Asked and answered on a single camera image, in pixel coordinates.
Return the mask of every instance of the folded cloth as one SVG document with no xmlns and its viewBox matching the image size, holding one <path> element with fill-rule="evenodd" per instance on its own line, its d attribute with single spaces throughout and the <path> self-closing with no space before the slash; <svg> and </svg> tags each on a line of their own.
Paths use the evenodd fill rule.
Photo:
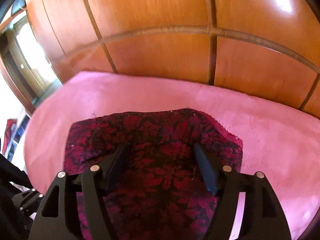
<svg viewBox="0 0 320 240">
<path fill-rule="evenodd" d="M 193 109 L 127 112 L 74 123 L 64 161 L 69 175 L 84 172 L 131 142 L 127 168 L 104 202 L 120 240 L 202 239 L 217 206 L 192 153 L 198 142 L 223 165 L 240 171 L 242 140 Z M 83 194 L 77 195 L 84 239 L 91 239 Z"/>
</svg>

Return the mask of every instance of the red garment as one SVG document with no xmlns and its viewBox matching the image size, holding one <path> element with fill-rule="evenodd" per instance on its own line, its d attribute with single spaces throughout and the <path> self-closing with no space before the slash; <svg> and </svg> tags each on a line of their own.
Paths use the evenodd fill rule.
<svg viewBox="0 0 320 240">
<path fill-rule="evenodd" d="M 104 199 L 120 240 L 202 239 L 217 198 L 205 187 L 192 147 L 198 142 L 240 171 L 242 141 L 193 109 L 112 114 L 71 126 L 64 170 L 84 172 L 124 141 L 133 144 L 127 168 Z M 82 233 L 91 239 L 82 193 L 77 201 Z"/>
<path fill-rule="evenodd" d="M 4 140 L 3 140 L 3 147 L 2 147 L 2 154 L 5 154 L 7 150 L 7 146 L 10 142 L 11 135 L 12 135 L 12 126 L 17 123 L 17 119 L 8 119 L 7 126 L 5 127 L 4 131 Z"/>
</svg>

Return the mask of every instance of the pink surface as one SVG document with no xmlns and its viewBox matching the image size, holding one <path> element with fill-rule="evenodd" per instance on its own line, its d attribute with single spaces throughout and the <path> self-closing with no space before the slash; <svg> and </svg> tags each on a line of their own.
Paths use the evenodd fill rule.
<svg viewBox="0 0 320 240">
<path fill-rule="evenodd" d="M 159 78 L 81 72 L 33 114 L 24 155 L 34 187 L 45 193 L 62 170 L 72 123 L 126 111 L 190 107 L 214 117 L 244 142 L 241 172 L 263 171 L 288 220 L 292 239 L 320 206 L 320 120 L 296 109 L 218 87 Z M 232 232 L 241 225 L 241 194 Z"/>
</svg>

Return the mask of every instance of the metal pin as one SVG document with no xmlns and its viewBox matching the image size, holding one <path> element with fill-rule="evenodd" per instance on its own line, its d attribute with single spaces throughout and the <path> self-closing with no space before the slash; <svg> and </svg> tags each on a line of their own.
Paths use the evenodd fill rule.
<svg viewBox="0 0 320 240">
<path fill-rule="evenodd" d="M 58 173 L 58 178 L 63 178 L 66 175 L 66 173 L 64 171 L 60 171 Z"/>
<path fill-rule="evenodd" d="M 257 175 L 257 177 L 260 178 L 260 179 L 263 179 L 263 178 L 264 178 L 264 173 L 261 172 L 261 171 L 258 171 L 256 175 Z"/>
<path fill-rule="evenodd" d="M 224 171 L 226 171 L 226 172 L 232 171 L 232 168 L 231 168 L 229 165 L 224 165 L 224 166 L 222 167 L 222 169 L 223 169 Z"/>
<path fill-rule="evenodd" d="M 100 169 L 99 165 L 93 165 L 90 167 L 90 171 L 98 171 Z"/>
</svg>

